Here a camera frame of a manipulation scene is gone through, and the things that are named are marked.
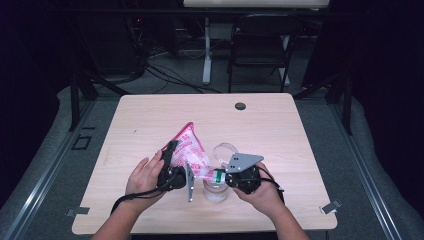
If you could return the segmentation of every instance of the person's arm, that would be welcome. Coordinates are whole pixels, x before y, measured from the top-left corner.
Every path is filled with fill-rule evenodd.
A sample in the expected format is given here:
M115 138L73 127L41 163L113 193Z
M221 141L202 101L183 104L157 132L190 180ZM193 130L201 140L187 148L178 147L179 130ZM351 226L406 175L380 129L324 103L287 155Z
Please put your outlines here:
M143 159L131 173L125 194L147 192L156 188L164 161L159 150L152 160ZM127 239L142 212L155 204L164 194L149 198L123 201L100 227L92 239Z
M256 166L265 169L269 173L265 164L257 163ZM260 175L262 178L269 178L262 170L260 170ZM245 194L237 188L233 188L233 190L240 199L252 204L259 212L271 219L279 240L309 239L293 214L281 201L274 184L263 181L261 186L252 194Z

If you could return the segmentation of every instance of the dark background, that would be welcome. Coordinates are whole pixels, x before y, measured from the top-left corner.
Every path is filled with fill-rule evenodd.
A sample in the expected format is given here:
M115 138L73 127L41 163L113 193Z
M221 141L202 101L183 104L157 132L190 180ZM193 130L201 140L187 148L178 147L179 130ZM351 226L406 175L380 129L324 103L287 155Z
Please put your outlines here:
M115 71L131 73L137 70L139 54L122 18L96 20L102 24L94 29L107 36L96 39L93 28L75 31L65 18L47 13L47 1L11 2L0 15L1 205L51 127L59 106L56 94L69 85L75 69L97 72L115 66ZM373 9L374 17L325 22L304 84L324 80L340 71L349 56L355 57L354 96L365 109L376 154L405 199L424 216L422 7L411 0L333 0L330 11ZM74 26L84 21L78 19ZM364 43L360 51L358 42Z

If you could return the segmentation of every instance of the small black circle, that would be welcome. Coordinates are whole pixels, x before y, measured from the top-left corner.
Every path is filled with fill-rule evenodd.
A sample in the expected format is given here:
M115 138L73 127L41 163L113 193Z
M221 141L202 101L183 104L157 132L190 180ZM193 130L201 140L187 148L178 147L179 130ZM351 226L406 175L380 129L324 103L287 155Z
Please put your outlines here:
M238 102L238 103L236 103L235 107L236 107L237 110L242 111L242 110L246 109L246 104L244 104L242 102Z

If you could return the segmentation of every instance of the gray carpet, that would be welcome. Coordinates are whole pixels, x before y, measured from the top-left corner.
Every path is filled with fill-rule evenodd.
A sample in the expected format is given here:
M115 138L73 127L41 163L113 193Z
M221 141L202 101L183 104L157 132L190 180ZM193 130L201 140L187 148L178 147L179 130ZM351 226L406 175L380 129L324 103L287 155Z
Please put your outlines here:
M208 87L225 92L228 78L226 74L227 52L224 47L218 48L219 45L213 52L212 83ZM300 91L299 86L312 48L312 41L304 39L298 41L289 72L291 86L286 88L287 92L294 94ZM190 54L200 57L189 58L182 53L177 60L175 57L163 54L150 59L149 63L172 69L188 82L202 86L203 56L196 51L190 52ZM168 74L173 74L170 70L163 67L160 68ZM268 73L269 71L263 71L258 73L259 75L254 76L255 78L261 78L262 76L264 79L275 83L278 75L268 76ZM240 79L247 79L247 76L253 76L253 73L246 70L242 70L238 74ZM166 84L165 81L159 80L149 72L146 72L136 81L120 84L119 86L135 94L197 93L195 89L187 86ZM117 106L118 96L116 94L102 86L96 87L101 96L92 105L89 102L82 102L81 106L92 106L92 109L88 108L90 111L87 118L84 119L76 133L72 135L71 144L66 146L67 150L63 153L63 165L60 166L60 170L41 205L36 209L36 214L30 219L28 228L22 231L23 239L89 238L89 236L74 235L71 231L73 218L64 216L64 214L68 209L79 206ZM236 87L234 90L241 92L268 92L278 91L279 89L275 86L262 88L256 85ZM336 214L338 226L330 231L330 239L386 239L379 219L358 177L354 164L355 159L344 138L343 129L338 126L338 121L340 120L332 114L332 106L325 104L322 98L324 93L325 90L318 91L313 95L312 99L299 100L296 105L330 199L339 199L343 203L343 206ZM59 94L59 98L61 99L61 109L51 131L15 192L0 211L0 238L6 236L32 189L36 186L38 179L54 158L57 157L61 143L69 138L69 135L67 135L67 129L70 126L69 89L62 91ZM352 110L353 138L370 168L372 177L387 203L401 236L403 239L424 239L423 220L403 200L375 157L372 138L360 104L354 101ZM78 136L91 137L86 150L72 150L72 145ZM80 146L84 146L83 141L75 145L77 148ZM325 239L324 232L308 232L308 235L311 239ZM186 235L179 237L179 239L238 239L241 237L245 239L250 239L250 237L272 239L275 235L261 233L250 237L245 235ZM154 238L144 236L143 239L171 238L176 239L177 237L156 236Z

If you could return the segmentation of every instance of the wooden table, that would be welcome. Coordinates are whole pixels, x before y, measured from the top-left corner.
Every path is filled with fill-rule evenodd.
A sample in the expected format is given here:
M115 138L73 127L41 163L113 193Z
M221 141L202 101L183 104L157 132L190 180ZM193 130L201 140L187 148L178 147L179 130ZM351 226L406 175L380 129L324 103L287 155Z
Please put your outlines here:
M237 110L235 104L246 104ZM90 208L77 215L72 230L93 234L125 191L137 163L163 147L187 123L211 162L222 142L263 161L284 188L287 207L305 230L333 229L334 213L320 212L330 202L292 96L275 94L128 95L121 98L81 202ZM272 222L230 190L212 203L195 182L193 202L186 189L173 190L138 219L132 233L225 233L275 230Z

